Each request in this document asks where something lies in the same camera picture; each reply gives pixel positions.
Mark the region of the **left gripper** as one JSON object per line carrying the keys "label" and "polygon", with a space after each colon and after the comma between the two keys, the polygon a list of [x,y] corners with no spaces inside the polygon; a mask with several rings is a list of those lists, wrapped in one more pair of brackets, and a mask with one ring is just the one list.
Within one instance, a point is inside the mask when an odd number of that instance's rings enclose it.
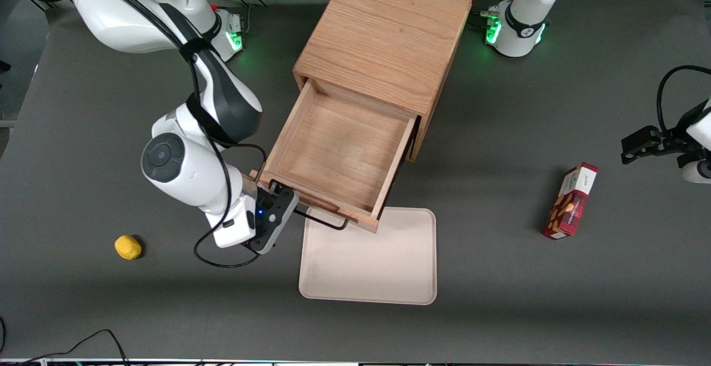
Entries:
{"label": "left gripper", "polygon": [[[710,119],[710,103],[705,102],[699,116],[688,126],[688,135],[708,151],[711,149]],[[662,156],[663,140],[659,128],[655,126],[642,127],[620,141],[620,146],[622,146],[620,161],[622,164],[630,164],[639,158]]]}

